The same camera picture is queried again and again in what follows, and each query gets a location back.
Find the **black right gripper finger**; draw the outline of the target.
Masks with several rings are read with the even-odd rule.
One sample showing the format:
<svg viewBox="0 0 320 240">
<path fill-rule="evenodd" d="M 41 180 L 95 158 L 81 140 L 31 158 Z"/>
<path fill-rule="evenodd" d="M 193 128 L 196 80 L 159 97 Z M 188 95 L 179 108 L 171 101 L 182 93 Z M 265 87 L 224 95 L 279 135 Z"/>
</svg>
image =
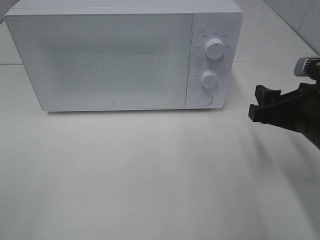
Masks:
<svg viewBox="0 0 320 240">
<path fill-rule="evenodd" d="M 304 132 L 296 104 L 268 104 L 249 106 L 249 118 L 253 122 L 268 124 L 298 133 Z"/>
<path fill-rule="evenodd" d="M 259 107 L 293 106 L 300 101 L 298 90 L 282 94 L 280 89 L 269 89 L 264 85 L 257 85 L 254 95 Z"/>
</svg>

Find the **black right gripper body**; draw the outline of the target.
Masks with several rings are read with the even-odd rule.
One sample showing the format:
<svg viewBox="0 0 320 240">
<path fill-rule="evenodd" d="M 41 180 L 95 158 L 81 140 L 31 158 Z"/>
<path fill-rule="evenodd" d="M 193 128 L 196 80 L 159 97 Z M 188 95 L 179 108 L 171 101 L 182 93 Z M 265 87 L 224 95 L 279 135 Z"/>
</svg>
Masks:
<svg viewBox="0 0 320 240">
<path fill-rule="evenodd" d="M 295 127 L 320 149 L 320 85 L 301 83 L 298 87 Z"/>
</svg>

